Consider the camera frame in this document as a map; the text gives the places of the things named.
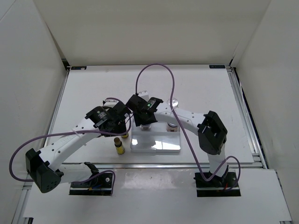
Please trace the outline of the spice jar red label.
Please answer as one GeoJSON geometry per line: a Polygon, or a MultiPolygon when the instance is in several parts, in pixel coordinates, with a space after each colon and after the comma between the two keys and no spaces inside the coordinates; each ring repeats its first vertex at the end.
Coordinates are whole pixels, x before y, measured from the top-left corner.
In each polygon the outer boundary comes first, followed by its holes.
{"type": "Polygon", "coordinates": [[[147,125],[140,125],[141,130],[143,131],[149,131],[151,129],[151,124],[147,125]]]}
{"type": "Polygon", "coordinates": [[[172,123],[167,123],[166,130],[168,132],[177,132],[178,131],[178,126],[175,125],[175,124],[172,124],[172,123]]]}

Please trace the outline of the blue-label bead jar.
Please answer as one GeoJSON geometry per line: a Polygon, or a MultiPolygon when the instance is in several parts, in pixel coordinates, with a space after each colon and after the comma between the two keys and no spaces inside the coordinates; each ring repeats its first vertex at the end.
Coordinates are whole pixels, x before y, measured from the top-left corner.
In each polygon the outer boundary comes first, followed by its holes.
{"type": "Polygon", "coordinates": [[[172,105],[173,108],[177,108],[178,107],[178,100],[176,98],[168,99],[167,104],[172,105]]]}

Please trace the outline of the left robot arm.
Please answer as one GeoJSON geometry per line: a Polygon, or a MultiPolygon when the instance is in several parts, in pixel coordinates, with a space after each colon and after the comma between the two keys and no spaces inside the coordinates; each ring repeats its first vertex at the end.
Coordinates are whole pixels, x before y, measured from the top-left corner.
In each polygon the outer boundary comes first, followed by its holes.
{"type": "Polygon", "coordinates": [[[130,109],[122,102],[113,107],[97,106],[90,110],[70,133],[62,133],[51,145],[26,152],[26,168],[42,193],[48,193],[59,184],[72,182],[88,187],[96,185],[102,174],[89,162],[71,166],[64,161],[89,141],[101,136],[121,136],[127,131],[126,118],[130,109]]]}

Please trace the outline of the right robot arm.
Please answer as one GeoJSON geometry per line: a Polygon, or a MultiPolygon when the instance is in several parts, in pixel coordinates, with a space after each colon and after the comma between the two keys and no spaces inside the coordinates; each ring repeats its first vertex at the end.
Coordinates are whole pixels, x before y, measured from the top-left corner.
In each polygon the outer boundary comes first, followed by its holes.
{"type": "Polygon", "coordinates": [[[226,182],[228,164],[224,147],[228,131],[216,112],[209,111],[207,114],[190,112],[175,108],[162,99],[151,97],[145,100],[137,94],[131,96],[126,106],[133,112],[136,126],[155,122],[166,122],[179,126],[202,180],[216,187],[220,187],[226,182]],[[197,135],[200,149],[208,156],[210,168],[207,175],[203,173],[186,133],[187,130],[197,135]]]}

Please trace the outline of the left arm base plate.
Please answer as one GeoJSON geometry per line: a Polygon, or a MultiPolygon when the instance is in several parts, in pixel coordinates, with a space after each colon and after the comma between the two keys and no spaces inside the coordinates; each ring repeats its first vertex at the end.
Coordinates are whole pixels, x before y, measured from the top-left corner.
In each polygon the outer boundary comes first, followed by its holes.
{"type": "Polygon", "coordinates": [[[111,196],[115,184],[115,172],[112,170],[92,170],[92,175],[83,181],[72,182],[71,196],[111,196]]]}

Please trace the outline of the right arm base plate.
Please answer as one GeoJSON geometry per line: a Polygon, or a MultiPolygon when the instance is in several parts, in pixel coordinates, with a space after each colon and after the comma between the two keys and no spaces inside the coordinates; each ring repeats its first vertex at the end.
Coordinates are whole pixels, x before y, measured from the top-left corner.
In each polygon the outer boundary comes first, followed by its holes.
{"type": "Polygon", "coordinates": [[[211,181],[203,180],[200,173],[193,178],[196,184],[197,197],[240,197],[236,173],[228,172],[224,178],[215,176],[211,181]]]}

